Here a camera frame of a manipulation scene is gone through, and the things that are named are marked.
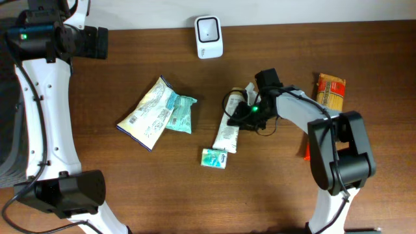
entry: orange package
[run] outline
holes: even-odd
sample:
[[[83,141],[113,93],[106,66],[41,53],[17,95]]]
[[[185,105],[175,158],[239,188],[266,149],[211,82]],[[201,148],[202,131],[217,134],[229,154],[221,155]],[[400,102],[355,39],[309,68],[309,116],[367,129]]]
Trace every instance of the orange package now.
[[[346,81],[332,75],[319,74],[317,103],[335,111],[343,111]],[[309,142],[306,146],[305,160],[311,160]]]

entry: teal package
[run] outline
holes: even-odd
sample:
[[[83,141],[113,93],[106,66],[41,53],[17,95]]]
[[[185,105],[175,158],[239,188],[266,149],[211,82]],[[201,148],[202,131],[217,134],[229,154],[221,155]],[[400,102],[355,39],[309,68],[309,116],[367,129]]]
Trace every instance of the teal package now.
[[[191,134],[192,128],[190,125],[190,106],[196,102],[196,99],[191,97],[177,97],[175,100],[175,109],[169,119],[166,128]]]

